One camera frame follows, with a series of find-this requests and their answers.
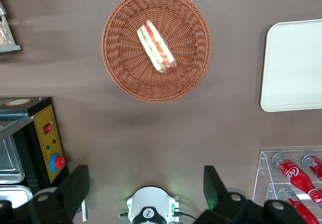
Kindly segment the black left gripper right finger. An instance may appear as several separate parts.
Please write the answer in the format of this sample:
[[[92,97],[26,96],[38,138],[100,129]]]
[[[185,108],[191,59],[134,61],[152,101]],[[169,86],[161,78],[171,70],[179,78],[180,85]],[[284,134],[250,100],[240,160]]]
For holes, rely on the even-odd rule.
[[[237,192],[229,192],[213,166],[204,166],[203,193],[208,205],[194,223],[306,223],[289,203],[268,200],[255,204]]]

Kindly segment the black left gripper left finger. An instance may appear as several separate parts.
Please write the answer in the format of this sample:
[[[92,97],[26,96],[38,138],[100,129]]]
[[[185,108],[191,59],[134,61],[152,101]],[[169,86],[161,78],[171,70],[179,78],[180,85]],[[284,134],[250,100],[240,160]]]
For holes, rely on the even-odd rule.
[[[43,192],[18,208],[1,201],[1,223],[72,223],[89,190],[89,168],[79,165],[54,192]]]

